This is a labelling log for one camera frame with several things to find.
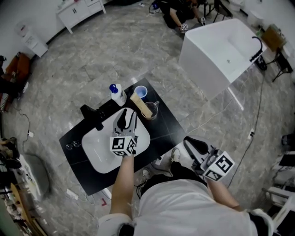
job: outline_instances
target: blue cap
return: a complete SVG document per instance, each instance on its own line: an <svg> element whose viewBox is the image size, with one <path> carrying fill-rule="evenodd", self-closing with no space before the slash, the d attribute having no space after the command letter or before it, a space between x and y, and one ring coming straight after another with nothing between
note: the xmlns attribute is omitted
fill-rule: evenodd
<svg viewBox="0 0 295 236"><path fill-rule="evenodd" d="M115 85L114 83L112 83L112 84L110 85L110 90L111 90L111 92L114 93L114 94L116 94L116 93L118 92L118 89L117 89L117 87L116 87L116 85Z"/></svg>

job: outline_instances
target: faucet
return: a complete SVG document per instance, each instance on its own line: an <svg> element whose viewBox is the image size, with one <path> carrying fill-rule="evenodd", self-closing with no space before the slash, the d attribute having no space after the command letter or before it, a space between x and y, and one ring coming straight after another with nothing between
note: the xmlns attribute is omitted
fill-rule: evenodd
<svg viewBox="0 0 295 236"><path fill-rule="evenodd" d="M261 53L263 53L262 52L262 42L261 42L261 40L260 40L260 38L258 38L258 37L256 37L256 36L253 36L252 37L253 39L258 39L259 40L259 42L260 42L260 50L257 52L257 53L255 53L254 54L254 56L253 57L251 57L251 59L250 59L250 62L252 62L252 61L254 61Z"/></svg>
<svg viewBox="0 0 295 236"><path fill-rule="evenodd" d="M103 124L101 120L105 117L104 113L99 109L93 109L86 104L80 107L82 115L92 126L94 126L98 131L103 129Z"/></svg>

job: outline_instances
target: white bottle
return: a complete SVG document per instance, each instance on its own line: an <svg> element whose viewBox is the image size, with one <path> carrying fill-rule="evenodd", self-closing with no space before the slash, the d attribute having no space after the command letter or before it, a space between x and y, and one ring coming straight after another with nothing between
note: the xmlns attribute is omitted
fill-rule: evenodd
<svg viewBox="0 0 295 236"><path fill-rule="evenodd" d="M110 91L112 99L119 105L123 106L127 100L126 93L124 90L122 90L122 86L117 83L117 84L111 84L110 85Z"/></svg>

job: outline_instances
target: red tape mark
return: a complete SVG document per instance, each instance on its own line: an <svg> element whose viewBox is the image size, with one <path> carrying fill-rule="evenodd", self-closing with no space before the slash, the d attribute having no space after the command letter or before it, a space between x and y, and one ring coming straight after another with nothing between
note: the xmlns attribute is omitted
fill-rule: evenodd
<svg viewBox="0 0 295 236"><path fill-rule="evenodd" d="M102 201L103 201L102 206L105 206L106 205L106 201L103 198L102 198Z"/></svg>

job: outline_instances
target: marble floor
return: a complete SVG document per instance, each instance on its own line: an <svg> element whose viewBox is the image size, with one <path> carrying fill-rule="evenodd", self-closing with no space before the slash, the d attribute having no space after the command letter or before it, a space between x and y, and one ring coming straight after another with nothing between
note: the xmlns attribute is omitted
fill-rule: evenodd
<svg viewBox="0 0 295 236"><path fill-rule="evenodd" d="M85 20L73 29L73 35L63 31L49 44L49 51L34 61L29 88L20 101L13 103L28 115L29 129L35 134L24 147L26 117L13 107L3 116L5 137L17 137L19 150L24 148L24 153L37 155L45 163L50 193L36 204L49 235L95 235L97 219L109 212L110 201L102 192L85 198L59 138L83 119L80 106L97 108L110 99L111 83L127 88L147 78L188 134L210 139L230 154L236 166L249 144L248 134L255 126L262 91L253 143L229 187L244 208L262 203L261 188L271 185L270 168L282 152L280 138L294 130L295 88L288 75L272 83L275 65L266 73L253 65L230 86L243 110L228 90L208 101L177 63L183 39L164 25L161 14L148 13L150 1L143 4L106 6L107 14ZM235 17L245 21L240 13ZM272 56L265 52L267 61ZM167 161L160 167L167 169ZM140 181L138 172L136 183ZM68 199L66 189L81 199ZM135 213L138 201L134 194Z"/></svg>

